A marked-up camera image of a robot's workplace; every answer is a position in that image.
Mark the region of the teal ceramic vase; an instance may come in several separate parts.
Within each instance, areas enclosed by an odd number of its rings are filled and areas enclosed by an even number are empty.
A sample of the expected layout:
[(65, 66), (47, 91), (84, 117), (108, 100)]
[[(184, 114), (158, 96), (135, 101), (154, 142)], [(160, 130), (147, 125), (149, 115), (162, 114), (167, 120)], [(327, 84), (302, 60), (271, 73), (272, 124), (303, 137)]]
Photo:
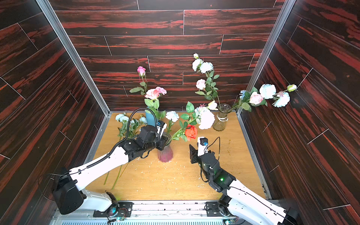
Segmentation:
[(155, 127), (156, 123), (157, 123), (157, 119), (158, 119), (158, 117), (157, 117), (158, 112), (150, 106), (148, 106), (147, 108), (148, 108), (148, 110), (145, 110), (147, 124)]

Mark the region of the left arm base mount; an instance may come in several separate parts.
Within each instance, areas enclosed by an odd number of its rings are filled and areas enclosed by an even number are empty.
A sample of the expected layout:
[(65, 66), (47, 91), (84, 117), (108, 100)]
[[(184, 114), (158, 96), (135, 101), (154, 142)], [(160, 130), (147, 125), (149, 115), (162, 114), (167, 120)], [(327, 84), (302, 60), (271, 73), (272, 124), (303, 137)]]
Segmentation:
[(132, 213), (132, 208), (134, 203), (133, 202), (124, 202), (124, 201), (117, 201), (115, 196), (110, 193), (106, 192), (106, 194), (111, 199), (111, 205), (104, 211), (94, 211), (93, 217), (94, 218), (129, 218)]

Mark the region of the blue carnation flower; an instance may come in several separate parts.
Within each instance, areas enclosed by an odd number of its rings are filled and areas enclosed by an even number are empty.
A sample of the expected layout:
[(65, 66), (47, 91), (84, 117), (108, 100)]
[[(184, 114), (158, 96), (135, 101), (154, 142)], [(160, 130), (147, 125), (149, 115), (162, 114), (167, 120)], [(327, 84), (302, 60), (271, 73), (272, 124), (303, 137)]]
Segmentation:
[(170, 133), (173, 124), (179, 119), (179, 115), (175, 111), (169, 111), (166, 113), (166, 118), (168, 119), (167, 133)]

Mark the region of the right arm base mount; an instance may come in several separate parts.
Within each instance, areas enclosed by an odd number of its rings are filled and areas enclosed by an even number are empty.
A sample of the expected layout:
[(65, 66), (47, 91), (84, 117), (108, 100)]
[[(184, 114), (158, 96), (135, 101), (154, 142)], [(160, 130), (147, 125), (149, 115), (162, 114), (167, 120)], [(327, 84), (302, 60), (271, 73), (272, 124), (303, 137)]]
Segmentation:
[(208, 217), (234, 216), (243, 218), (243, 215), (239, 213), (239, 210), (235, 209), (236, 207), (240, 207), (239, 201), (223, 194), (217, 201), (206, 202), (204, 209), (206, 210)]

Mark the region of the pink carnation flower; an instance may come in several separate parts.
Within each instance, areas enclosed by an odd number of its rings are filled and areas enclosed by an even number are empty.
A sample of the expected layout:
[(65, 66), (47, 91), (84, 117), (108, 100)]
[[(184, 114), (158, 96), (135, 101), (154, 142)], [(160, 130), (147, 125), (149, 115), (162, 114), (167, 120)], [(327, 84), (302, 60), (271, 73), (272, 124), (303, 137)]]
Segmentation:
[(166, 94), (167, 94), (167, 90), (165, 90), (165, 89), (162, 88), (162, 87), (156, 87), (155, 90), (157, 91), (157, 93), (158, 93), (159, 95), (166, 95)]

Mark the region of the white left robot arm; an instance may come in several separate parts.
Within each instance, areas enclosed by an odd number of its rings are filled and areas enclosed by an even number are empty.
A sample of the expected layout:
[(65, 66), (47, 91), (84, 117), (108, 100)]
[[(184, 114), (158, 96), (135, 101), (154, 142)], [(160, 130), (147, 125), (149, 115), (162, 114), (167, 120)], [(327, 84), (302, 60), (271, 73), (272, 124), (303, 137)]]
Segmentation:
[(109, 153), (82, 166), (64, 169), (55, 178), (52, 195), (62, 215), (76, 210), (106, 212), (109, 217), (117, 215), (118, 202), (110, 192), (97, 193), (85, 188), (109, 171), (141, 157), (153, 149), (163, 150), (168, 137), (163, 137), (167, 125), (159, 121), (156, 126), (142, 127), (140, 134), (132, 139), (121, 140)]

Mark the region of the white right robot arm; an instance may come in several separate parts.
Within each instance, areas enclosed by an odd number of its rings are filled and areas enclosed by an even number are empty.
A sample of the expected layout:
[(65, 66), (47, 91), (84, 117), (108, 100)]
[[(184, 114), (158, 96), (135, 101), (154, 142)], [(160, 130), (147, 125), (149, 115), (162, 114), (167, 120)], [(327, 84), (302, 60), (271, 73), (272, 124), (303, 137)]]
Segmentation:
[(215, 153), (200, 144), (198, 149), (189, 146), (190, 161), (201, 168), (205, 182), (222, 193), (218, 200), (219, 211), (224, 216), (236, 216), (252, 225), (297, 225), (300, 218), (292, 208), (286, 210), (260, 197), (243, 185), (235, 176), (220, 167)]

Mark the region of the blue pink glass vase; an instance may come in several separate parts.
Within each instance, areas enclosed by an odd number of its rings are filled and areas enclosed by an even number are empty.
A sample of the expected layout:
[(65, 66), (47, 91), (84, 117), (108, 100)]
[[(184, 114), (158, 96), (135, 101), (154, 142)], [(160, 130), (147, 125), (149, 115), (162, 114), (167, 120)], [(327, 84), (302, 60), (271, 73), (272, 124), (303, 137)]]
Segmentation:
[(165, 141), (165, 145), (163, 150), (158, 150), (157, 157), (159, 161), (167, 163), (170, 162), (173, 159), (173, 150), (170, 146), (171, 144), (171, 135), (168, 133), (163, 133), (162, 139)]

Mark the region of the small blue flower sprig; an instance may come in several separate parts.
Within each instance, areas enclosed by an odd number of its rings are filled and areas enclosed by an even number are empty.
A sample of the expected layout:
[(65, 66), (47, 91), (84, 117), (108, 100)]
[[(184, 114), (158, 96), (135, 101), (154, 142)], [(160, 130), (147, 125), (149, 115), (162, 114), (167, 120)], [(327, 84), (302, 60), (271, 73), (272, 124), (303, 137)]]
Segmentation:
[[(135, 137), (140, 132), (141, 127), (147, 125), (147, 120), (142, 114), (138, 115), (138, 117), (130, 117), (129, 113), (126, 114), (125, 112), (122, 112), (115, 115), (113, 120), (116, 121), (117, 126), (117, 140), (114, 141), (114, 143), (121, 141), (125, 137), (128, 137), (128, 139)], [(109, 178), (111, 172), (108, 172), (103, 185), (111, 185), (110, 189), (114, 190), (119, 178), (125, 170), (122, 167), (123, 166), (119, 167), (114, 179)]]

